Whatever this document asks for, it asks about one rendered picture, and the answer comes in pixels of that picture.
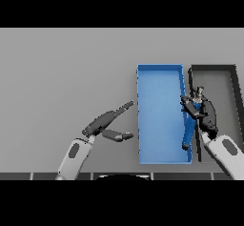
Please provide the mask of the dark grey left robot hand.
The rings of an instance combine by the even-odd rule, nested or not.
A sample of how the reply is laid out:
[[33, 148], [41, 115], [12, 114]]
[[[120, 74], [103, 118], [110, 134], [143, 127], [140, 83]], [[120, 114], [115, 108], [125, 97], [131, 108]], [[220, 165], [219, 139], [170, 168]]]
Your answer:
[[124, 140], [128, 140], [133, 138], [133, 134], [131, 133], [120, 133], [113, 130], [108, 130], [108, 127], [117, 118], [120, 114], [126, 111], [129, 107], [133, 105], [133, 102], [130, 101], [123, 106], [121, 106], [116, 111], [108, 111], [106, 113], [101, 114], [96, 117], [92, 123], [90, 123], [83, 131], [82, 134], [86, 137], [90, 137], [91, 135], [97, 136], [102, 134], [105, 138], [108, 138], [115, 142], [122, 142]]

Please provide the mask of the dark grey bin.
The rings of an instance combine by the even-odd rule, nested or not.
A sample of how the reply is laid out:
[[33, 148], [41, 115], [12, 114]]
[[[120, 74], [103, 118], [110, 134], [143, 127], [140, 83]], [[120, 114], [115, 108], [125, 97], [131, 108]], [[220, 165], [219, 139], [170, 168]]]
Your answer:
[[244, 152], [244, 107], [235, 65], [192, 65], [190, 90], [205, 88], [203, 94], [213, 103], [218, 134], [230, 136]]

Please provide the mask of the blue bin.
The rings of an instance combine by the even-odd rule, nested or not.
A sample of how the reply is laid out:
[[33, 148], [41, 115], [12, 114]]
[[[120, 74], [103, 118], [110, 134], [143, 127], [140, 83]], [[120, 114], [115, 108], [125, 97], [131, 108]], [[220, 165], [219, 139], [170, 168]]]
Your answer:
[[182, 149], [187, 123], [180, 104], [185, 95], [183, 66], [138, 64], [136, 85], [139, 163], [191, 164], [192, 149]]

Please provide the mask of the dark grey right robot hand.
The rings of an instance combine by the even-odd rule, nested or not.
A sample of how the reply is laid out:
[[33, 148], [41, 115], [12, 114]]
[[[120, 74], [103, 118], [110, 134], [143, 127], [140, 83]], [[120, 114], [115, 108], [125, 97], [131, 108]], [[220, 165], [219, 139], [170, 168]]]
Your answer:
[[198, 120], [201, 131], [207, 133], [210, 140], [213, 140], [218, 133], [216, 114], [213, 103], [203, 95], [203, 90], [202, 86], [198, 86], [194, 90], [194, 98], [182, 96], [181, 104], [183, 111], [187, 112], [194, 121]]

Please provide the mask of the blue pipe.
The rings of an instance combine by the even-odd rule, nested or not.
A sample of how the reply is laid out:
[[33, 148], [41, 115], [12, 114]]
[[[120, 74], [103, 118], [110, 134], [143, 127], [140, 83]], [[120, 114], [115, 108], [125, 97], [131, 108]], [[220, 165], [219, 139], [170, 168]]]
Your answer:
[[[203, 86], [198, 86], [196, 93], [194, 94], [194, 98], [191, 100], [195, 108], [200, 111], [201, 104], [202, 104], [202, 93], [204, 91]], [[191, 116], [188, 117], [184, 136], [183, 136], [183, 141], [182, 141], [182, 149], [184, 151], [187, 151], [190, 148], [190, 142], [193, 137], [193, 131], [195, 128], [196, 120], [193, 119]]]

